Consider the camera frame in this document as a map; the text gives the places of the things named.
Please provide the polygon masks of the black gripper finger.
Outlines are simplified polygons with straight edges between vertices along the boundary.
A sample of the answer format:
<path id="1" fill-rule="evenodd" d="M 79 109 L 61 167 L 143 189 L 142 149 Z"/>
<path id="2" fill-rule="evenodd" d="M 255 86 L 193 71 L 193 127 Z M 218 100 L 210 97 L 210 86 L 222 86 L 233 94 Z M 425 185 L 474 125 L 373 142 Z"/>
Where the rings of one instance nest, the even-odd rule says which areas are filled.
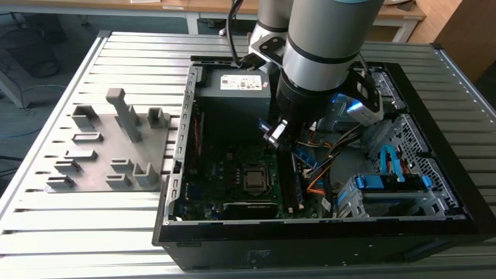
<path id="1" fill-rule="evenodd" d="M 262 124 L 262 130 L 262 139 L 274 150 L 290 150 L 289 124 L 285 119 L 279 119 L 274 126 Z"/>
<path id="2" fill-rule="evenodd" d="M 297 142 L 303 137 L 307 130 L 306 123 L 289 123 L 287 126 L 287 148 L 293 151 L 297 147 Z"/>

